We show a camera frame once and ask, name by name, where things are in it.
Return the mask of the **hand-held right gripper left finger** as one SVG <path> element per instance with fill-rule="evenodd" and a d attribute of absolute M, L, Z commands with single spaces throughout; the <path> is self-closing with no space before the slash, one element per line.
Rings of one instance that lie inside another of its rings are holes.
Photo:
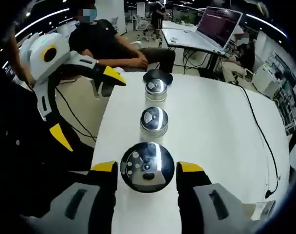
<path fill-rule="evenodd" d="M 37 234 L 110 234 L 116 205 L 118 163 L 95 164 L 57 196 L 41 218 L 28 217 L 27 223 Z"/>

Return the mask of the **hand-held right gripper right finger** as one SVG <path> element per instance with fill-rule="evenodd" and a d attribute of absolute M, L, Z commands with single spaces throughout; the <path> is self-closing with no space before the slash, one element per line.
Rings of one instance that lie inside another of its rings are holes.
<path fill-rule="evenodd" d="M 221 184 L 213 184 L 197 164 L 176 167 L 178 207 L 184 234 L 251 234 L 257 222 L 242 202 Z"/>

